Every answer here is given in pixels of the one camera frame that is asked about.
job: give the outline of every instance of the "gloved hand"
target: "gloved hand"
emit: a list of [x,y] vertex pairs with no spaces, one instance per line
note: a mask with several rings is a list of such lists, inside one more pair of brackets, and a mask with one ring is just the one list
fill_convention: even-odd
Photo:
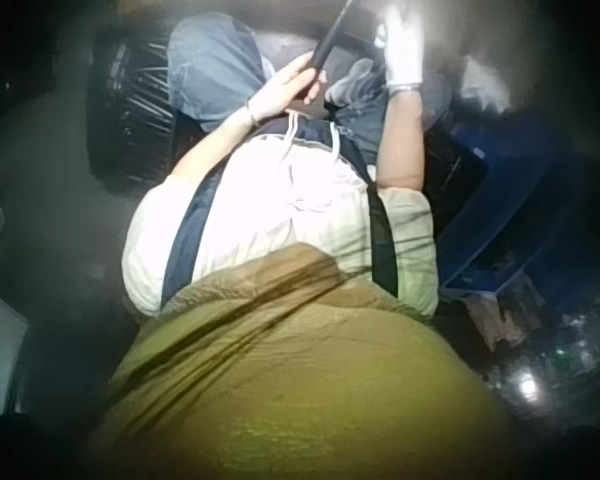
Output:
[[420,14],[412,8],[403,18],[398,7],[390,5],[384,12],[384,23],[379,28],[378,36],[385,37],[384,57],[389,92],[422,84],[424,31]]
[[[277,72],[275,77],[248,100],[247,105],[256,122],[262,122],[282,113],[289,107],[298,93],[314,82],[315,69],[304,70],[312,55],[313,52],[309,52],[293,60]],[[313,83],[307,97],[304,98],[305,105],[316,99],[320,89],[326,83],[327,74],[323,71],[320,73],[318,80]]]

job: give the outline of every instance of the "shoe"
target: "shoe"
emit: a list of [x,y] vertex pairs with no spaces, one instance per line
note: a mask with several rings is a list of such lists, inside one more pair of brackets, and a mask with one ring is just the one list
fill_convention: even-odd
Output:
[[349,74],[334,83],[325,94],[325,100],[329,103],[344,107],[353,101],[352,95],[358,86],[364,82],[371,74],[373,60],[370,58],[362,58],[353,64],[349,70]]

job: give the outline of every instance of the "bracelet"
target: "bracelet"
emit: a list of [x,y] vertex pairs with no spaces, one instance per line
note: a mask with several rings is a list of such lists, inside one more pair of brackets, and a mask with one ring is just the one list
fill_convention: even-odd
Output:
[[256,120],[256,117],[253,115],[251,108],[249,108],[249,100],[251,100],[251,99],[247,98],[244,101],[244,108],[247,110],[247,113],[249,114],[249,117],[251,118],[251,125],[254,126],[255,128],[258,128],[261,126],[261,123],[258,120]]
[[389,88],[389,98],[395,97],[397,94],[402,92],[415,92],[420,94],[422,91],[421,83],[408,83],[405,85],[391,85]]

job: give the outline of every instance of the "blue jeans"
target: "blue jeans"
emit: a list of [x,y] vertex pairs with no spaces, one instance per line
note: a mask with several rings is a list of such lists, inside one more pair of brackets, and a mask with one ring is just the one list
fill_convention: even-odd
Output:
[[[171,104],[196,119],[207,133],[266,81],[253,31],[225,14],[207,13],[180,22],[171,34],[167,54]],[[383,71],[368,76],[357,88],[356,100],[335,115],[341,134],[358,146],[368,165],[376,163],[389,101],[384,78]],[[425,75],[425,130],[446,112],[450,101],[442,76]]]

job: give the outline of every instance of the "short-sleeved shirt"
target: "short-sleeved shirt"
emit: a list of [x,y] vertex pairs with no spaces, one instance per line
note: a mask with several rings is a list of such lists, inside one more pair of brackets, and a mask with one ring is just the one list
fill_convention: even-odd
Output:
[[[175,175],[139,205],[122,260],[127,293],[146,315],[161,309],[167,262],[198,185]],[[338,151],[267,134],[229,159],[216,191],[191,282],[295,242],[333,257],[345,273],[371,279],[367,185]],[[427,318],[437,306],[433,222],[427,199],[404,188],[380,191],[398,270],[398,300]]]

